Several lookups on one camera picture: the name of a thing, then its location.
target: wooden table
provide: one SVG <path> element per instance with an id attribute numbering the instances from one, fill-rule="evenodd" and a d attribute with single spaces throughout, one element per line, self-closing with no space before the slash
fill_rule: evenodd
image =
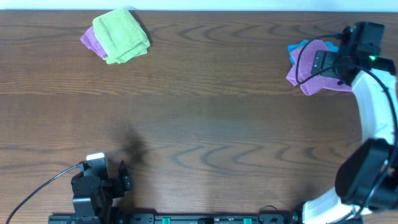
<path id="1" fill-rule="evenodd" d="M 398 61 L 397 14 L 142 11 L 134 16 L 149 53 L 107 65 L 80 42 L 104 13 L 0 12 L 0 223 L 40 184 L 99 151 L 112 173 L 121 159 L 129 166 L 134 190 L 114 202 L 124 208 L 293 209 L 333 187 L 361 128 L 352 94 L 308 97 L 285 79 L 287 46 L 373 21 L 386 25 L 383 56 Z M 11 223 L 72 212 L 75 174 Z"/>

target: wire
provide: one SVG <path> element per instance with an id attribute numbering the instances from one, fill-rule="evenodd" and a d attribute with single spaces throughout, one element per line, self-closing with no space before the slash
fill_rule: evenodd
<path id="1" fill-rule="evenodd" d="M 394 123 L 394 147 L 392 149 L 392 152 L 389 154 L 387 164 L 383 167 L 382 171 L 380 171 L 379 175 L 377 176 L 376 180 L 373 183 L 373 186 L 371 187 L 371 190 L 370 190 L 368 196 L 366 197 L 363 204 L 360 206 L 359 210 L 356 211 L 355 214 L 353 214 L 354 211 L 351 211 L 348 215 L 343 217 L 341 220 L 339 220 L 335 223 L 332 223 L 332 224 L 342 224 L 345 221 L 347 221 L 347 219 L 352 215 L 354 215 L 354 217 L 353 217 L 354 219 L 358 218 L 361 215 L 362 211 L 368 206 L 368 203 L 369 203 L 370 199 L 372 198 L 372 196 L 374 195 L 375 191 L 382 184 L 384 178 L 388 174 L 389 169 L 392 167 L 392 165 L 394 163 L 395 157 L 398 155 L 398 120 L 397 120 L 397 114 L 396 114 L 396 111 L 394 108 L 394 102 L 391 98 L 390 93 L 388 92 L 388 88 L 385 86 L 385 84 L 383 84 L 383 82 L 375 74 L 373 74 L 373 72 L 371 72 L 367 68 L 364 68 L 359 65 L 355 65 L 355 67 L 357 69 L 360 69 L 360 70 L 366 72 L 368 75 L 370 75 L 380 85 L 380 87 L 383 89 L 383 92 L 387 96 L 387 99 L 388 99 L 388 102 L 390 105 L 390 109 L 391 109 L 392 122 Z"/>
<path id="2" fill-rule="evenodd" d="M 341 34 L 322 35 L 322 36 L 316 37 L 316 38 L 314 38 L 314 39 L 312 39 L 312 40 L 309 40 L 309 41 L 301 48 L 300 53 L 298 54 L 298 58 L 297 58 L 296 74 L 295 74 L 295 76 L 296 76 L 296 82 L 297 82 L 298 84 L 300 84 L 300 85 L 301 85 L 301 84 L 304 84 L 304 83 L 306 83 L 307 81 L 309 81 L 310 79 L 312 79 L 313 77 L 315 77 L 315 76 L 317 76 L 317 75 L 320 75 L 321 73 L 323 73 L 323 72 L 325 72 L 325 71 L 327 71 L 327 70 L 330 70 L 330 69 L 334 68 L 334 67 L 329 67 L 329 68 L 323 69 L 323 70 L 317 72 L 316 74 L 313 74 L 313 75 L 309 76 L 309 77 L 306 78 L 305 80 L 300 81 L 300 80 L 299 80 L 299 66 L 300 66 L 301 55 L 303 54 L 304 49 L 305 49 L 309 44 L 311 44 L 311 42 L 313 42 L 314 40 L 322 39 L 322 38 L 326 38 L 326 37 L 335 37 L 335 38 L 339 39 L 339 38 L 341 37 L 340 35 L 341 35 Z"/>
<path id="3" fill-rule="evenodd" d="M 38 189 L 36 189 L 35 191 L 33 191 L 27 198 L 25 198 L 25 200 L 23 200 L 15 209 L 14 211 L 11 212 L 10 216 L 8 216 L 8 219 L 6 221 L 6 224 L 9 224 L 11 221 L 11 218 L 15 215 L 15 213 L 18 211 L 18 209 L 20 209 L 31 197 L 33 197 L 33 195 L 35 195 L 38 191 L 42 190 L 43 187 L 47 186 L 49 183 L 53 182 L 55 179 L 57 179 L 58 177 L 62 176 L 63 174 L 66 174 L 67 172 L 73 170 L 74 168 L 78 168 L 79 165 L 75 165 L 63 172 L 61 172 L 60 174 L 56 175 L 55 177 L 51 178 L 49 181 L 47 181 L 46 183 L 44 183 L 43 185 L 41 185 Z"/>
<path id="4" fill-rule="evenodd" d="M 257 213 L 257 221 L 258 221 L 260 224 L 264 224 L 264 222 L 260 220 L 260 215 L 261 215 L 261 212 L 262 212 L 264 209 L 266 209 L 266 208 L 273 208 L 273 209 L 279 211 L 278 208 L 276 208 L 276 207 L 273 206 L 273 205 L 266 205 L 266 206 L 260 208 L 260 209 L 259 209 L 259 212 Z"/>

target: white wall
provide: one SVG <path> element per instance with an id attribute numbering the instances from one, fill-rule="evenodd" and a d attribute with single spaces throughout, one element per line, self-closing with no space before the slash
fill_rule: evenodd
<path id="1" fill-rule="evenodd" d="M 398 0 L 0 0 L 0 9 L 398 12 Z"/>

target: blue cloth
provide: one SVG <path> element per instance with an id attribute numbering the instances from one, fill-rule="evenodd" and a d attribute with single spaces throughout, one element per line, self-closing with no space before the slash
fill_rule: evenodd
<path id="1" fill-rule="evenodd" d="M 287 51 L 289 52 L 289 55 L 292 51 L 294 51 L 295 49 L 299 48 L 299 47 L 303 47 L 308 41 L 307 40 L 303 40 L 301 41 L 301 43 L 299 44 L 292 44 L 287 46 Z M 332 42 L 325 42 L 326 46 L 328 47 L 328 49 L 331 52 L 337 52 L 338 51 L 338 47 L 334 46 Z M 292 62 L 292 65 L 294 65 L 294 59 L 292 56 L 290 56 L 290 61 Z"/>

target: purple towel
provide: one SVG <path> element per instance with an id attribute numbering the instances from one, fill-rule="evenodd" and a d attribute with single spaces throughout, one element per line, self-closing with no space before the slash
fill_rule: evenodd
<path id="1" fill-rule="evenodd" d="M 93 50 L 101 58 L 105 58 L 106 56 L 108 56 L 104 48 L 102 48 L 100 42 L 98 42 L 97 38 L 95 38 L 93 26 L 88 28 L 86 33 L 82 37 L 80 37 L 80 40 L 83 42 L 83 44 L 86 45 L 88 49 Z"/>
<path id="2" fill-rule="evenodd" d="M 293 50 L 290 53 L 290 56 L 293 57 L 294 61 L 296 62 L 299 53 L 301 51 L 302 47 L 299 47 L 295 50 Z M 311 69 L 313 65 L 313 59 L 315 58 L 315 54 L 317 50 L 328 50 L 328 47 L 325 45 L 325 43 L 322 40 L 314 40 L 311 44 L 309 44 L 303 53 L 301 54 L 300 58 L 300 66 L 298 68 L 298 80 L 302 81 L 309 77 L 311 75 Z M 286 76 L 286 79 L 291 82 L 294 86 L 297 85 L 296 82 L 296 66 L 297 63 L 293 65 L 293 67 L 290 69 L 289 73 Z M 352 91 L 351 87 L 345 84 L 338 85 L 339 79 L 337 78 L 329 78 L 329 77 L 323 77 L 321 75 L 318 75 L 316 77 L 313 77 L 309 81 L 307 81 L 304 84 L 301 84 L 301 89 L 304 94 L 307 96 L 310 96 L 322 88 L 328 89 L 328 90 L 336 90 L 336 91 Z"/>

